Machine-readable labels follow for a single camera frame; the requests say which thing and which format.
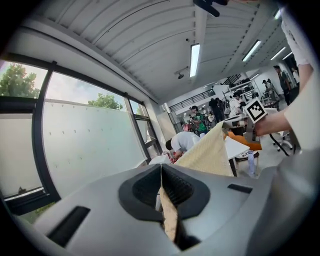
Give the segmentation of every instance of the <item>table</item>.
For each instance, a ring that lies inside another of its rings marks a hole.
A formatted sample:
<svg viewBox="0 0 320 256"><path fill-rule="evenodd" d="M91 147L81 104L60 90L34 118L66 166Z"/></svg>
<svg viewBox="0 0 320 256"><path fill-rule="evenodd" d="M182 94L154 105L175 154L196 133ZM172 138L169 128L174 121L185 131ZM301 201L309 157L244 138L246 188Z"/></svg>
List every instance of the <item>table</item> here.
<svg viewBox="0 0 320 256"><path fill-rule="evenodd" d="M235 177L237 177L237 170L235 167L235 162L234 162L234 158L244 152L246 152L247 150L250 149L250 147L230 138L229 136L227 136L224 140L224 145L225 145L225 149L226 149L226 154L228 156L228 160L230 163L230 167L232 170L232 173Z"/></svg>
<svg viewBox="0 0 320 256"><path fill-rule="evenodd" d="M234 163L234 158L244 152L246 152L247 150L250 149L250 147L243 145L242 143L230 138L229 136L227 136L224 140L224 145L225 145L225 149L226 149L226 154L230 163L230 167L232 170L232 173L235 177L237 177L237 171L236 171L236 167L235 167L235 163ZM153 165L153 164L170 164L170 159L169 157L165 154L165 155L160 155L155 157L154 159L151 160L151 162L149 163L149 165Z"/></svg>

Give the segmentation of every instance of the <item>white sleeve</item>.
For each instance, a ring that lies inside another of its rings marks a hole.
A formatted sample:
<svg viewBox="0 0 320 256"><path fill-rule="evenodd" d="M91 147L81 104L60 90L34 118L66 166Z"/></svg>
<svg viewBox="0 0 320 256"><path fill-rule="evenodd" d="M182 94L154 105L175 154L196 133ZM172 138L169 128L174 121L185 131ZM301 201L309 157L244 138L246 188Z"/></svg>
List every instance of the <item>white sleeve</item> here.
<svg viewBox="0 0 320 256"><path fill-rule="evenodd" d="M320 77L313 72L304 89L284 112L303 150L320 148Z"/></svg>
<svg viewBox="0 0 320 256"><path fill-rule="evenodd" d="M171 147L173 148L174 152L177 152L179 149L181 149L180 144L177 139L171 140Z"/></svg>
<svg viewBox="0 0 320 256"><path fill-rule="evenodd" d="M290 20L283 20L282 21L282 30L285 34L286 40L293 52L295 61L296 61L296 65L307 65L309 64L309 61L306 59L305 55L302 53L299 45L297 44L297 41L295 40L295 37L293 36L293 34L291 33L291 29L290 26L293 26L293 24L291 24Z"/></svg>

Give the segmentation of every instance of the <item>floor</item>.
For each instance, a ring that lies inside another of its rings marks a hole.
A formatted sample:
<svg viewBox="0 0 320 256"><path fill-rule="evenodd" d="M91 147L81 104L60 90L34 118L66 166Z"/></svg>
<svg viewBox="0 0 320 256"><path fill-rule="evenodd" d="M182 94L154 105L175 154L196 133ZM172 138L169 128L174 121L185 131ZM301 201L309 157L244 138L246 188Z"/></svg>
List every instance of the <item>floor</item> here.
<svg viewBox="0 0 320 256"><path fill-rule="evenodd" d="M287 106L285 101L281 101L279 103L280 110L283 110ZM280 140L280 136L276 133L273 134L273 137L278 141ZM286 136L285 138L287 141L290 141L289 137ZM287 158L285 153L281 150L280 152L277 151L278 146L273 144L272 139L269 135L265 135L260 137L260 142L262 146L262 150L259 151L258 157L258 166L256 168L256 176L259 177L261 171L267 167L277 166L280 162ZM293 150L290 150L289 147L286 145L283 146L285 151L289 154L293 154ZM239 163L237 169L238 177L249 177L249 165L248 161L243 161Z"/></svg>

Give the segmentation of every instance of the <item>ceiling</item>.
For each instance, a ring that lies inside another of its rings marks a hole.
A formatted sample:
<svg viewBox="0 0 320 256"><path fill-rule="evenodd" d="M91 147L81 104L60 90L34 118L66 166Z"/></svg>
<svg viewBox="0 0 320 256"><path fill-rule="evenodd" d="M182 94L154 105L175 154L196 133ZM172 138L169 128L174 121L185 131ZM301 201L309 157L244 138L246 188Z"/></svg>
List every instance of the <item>ceiling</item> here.
<svg viewBox="0 0 320 256"><path fill-rule="evenodd" d="M268 65L287 46L273 1L216 3L220 17L192 0L50 0L35 17L67 29L111 58L159 103L210 82ZM244 55L262 41L247 62ZM191 45L200 43L196 77L189 78ZM184 74L178 79L177 72Z"/></svg>

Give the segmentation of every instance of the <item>sky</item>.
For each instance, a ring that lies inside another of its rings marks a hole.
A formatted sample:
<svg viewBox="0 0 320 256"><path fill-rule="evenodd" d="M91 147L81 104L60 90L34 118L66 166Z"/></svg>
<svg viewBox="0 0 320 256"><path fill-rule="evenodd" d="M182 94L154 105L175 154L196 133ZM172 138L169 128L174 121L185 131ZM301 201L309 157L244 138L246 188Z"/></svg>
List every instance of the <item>sky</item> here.
<svg viewBox="0 0 320 256"><path fill-rule="evenodd" d="M0 67L0 80L3 73L6 72L10 64L11 62L5 61ZM40 89L47 74L47 70L24 64L22 66L25 68L25 72L27 74L36 73L34 87ZM51 76L45 98L88 104L88 101L96 100L99 93L102 93L104 95L114 95L114 99L123 106L122 110L126 111L124 99L122 96L99 88L93 84L56 72L54 72ZM135 112L135 110L138 108L138 104L132 101L131 105L133 111Z"/></svg>

